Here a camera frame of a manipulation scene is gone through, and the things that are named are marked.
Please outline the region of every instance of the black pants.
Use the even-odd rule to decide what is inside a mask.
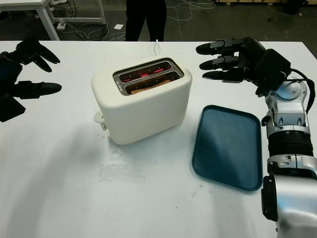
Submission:
[[[126,41],[138,41],[145,19],[150,41],[164,41],[165,0],[127,0]]]

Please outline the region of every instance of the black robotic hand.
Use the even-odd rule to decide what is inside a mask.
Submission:
[[[0,54],[0,121],[7,121],[25,112],[25,108],[13,97],[39,98],[61,90],[61,86],[56,83],[20,81],[15,84],[22,71],[21,64],[34,62],[44,71],[51,72],[52,69],[43,58],[52,63],[60,62],[50,50],[34,39],[19,43],[14,52]]]
[[[266,50],[257,40],[226,39],[200,45],[196,48],[201,55],[216,55],[218,58],[200,65],[203,70],[221,68],[226,71],[211,71],[203,75],[208,79],[240,83],[243,80],[254,83],[256,94],[261,97],[269,90],[277,90],[291,73],[291,63],[273,49]]]

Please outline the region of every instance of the floor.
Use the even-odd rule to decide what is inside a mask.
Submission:
[[[92,0],[74,0],[77,6],[77,16],[97,17],[98,9]],[[176,6],[180,0],[167,0],[167,6]],[[103,0],[106,19],[110,34],[124,32],[115,30],[116,24],[125,24],[125,0]],[[67,4],[59,6],[69,8]],[[169,7],[168,16],[178,19],[187,19],[191,16],[188,5]],[[300,14],[288,15],[282,12],[280,5],[253,5],[234,4],[226,6],[217,4],[213,9],[192,8],[193,17],[187,21],[167,19],[166,41],[212,41],[228,37],[254,37],[260,41],[303,41],[310,51],[317,57],[317,7],[303,6]],[[91,32],[99,26],[75,25],[79,30]],[[96,32],[94,37],[102,36],[104,32]],[[22,40],[30,35],[40,40],[49,40],[41,21],[29,12],[12,12],[6,20],[0,21],[0,40]],[[58,32],[61,40],[81,40],[75,34]],[[144,25],[140,41],[148,41],[149,34]]]

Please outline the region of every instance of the toaster slot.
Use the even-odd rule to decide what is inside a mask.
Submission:
[[[121,74],[119,76],[119,78],[120,78],[121,82],[127,83],[127,82],[130,82],[132,80],[143,78],[143,77],[146,77],[146,76],[151,75],[151,74],[163,72],[163,71],[168,70],[170,68],[172,68],[172,66],[169,62],[160,62],[160,63],[156,63],[156,64],[151,65],[151,66],[139,68],[139,69],[136,69],[134,71],[131,71],[131,72],[128,72],[125,74]]]
[[[130,84],[125,87],[125,90],[128,94],[133,95],[145,90],[159,87],[161,85],[167,84],[179,78],[181,78],[180,75],[177,72],[172,71],[166,74],[162,74],[153,78],[146,79],[141,82]]]

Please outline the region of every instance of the table surface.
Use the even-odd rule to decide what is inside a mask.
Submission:
[[[272,238],[261,190],[244,192],[202,179],[191,166],[200,113],[219,105],[267,113],[252,83],[202,79],[200,42],[160,43],[161,55],[181,58],[193,75],[184,122],[139,142],[118,146],[95,123],[91,79],[106,67],[155,55],[146,42],[42,42],[61,60],[46,73],[25,66],[19,80],[56,82],[62,90],[19,100],[26,112],[0,124],[0,237],[4,238]],[[17,42],[1,42],[13,51]],[[317,60],[300,42],[264,42],[309,78]],[[317,135],[317,106],[310,111]],[[262,127],[263,166],[268,158]]]
[[[48,0],[0,0],[1,6],[43,5]]]

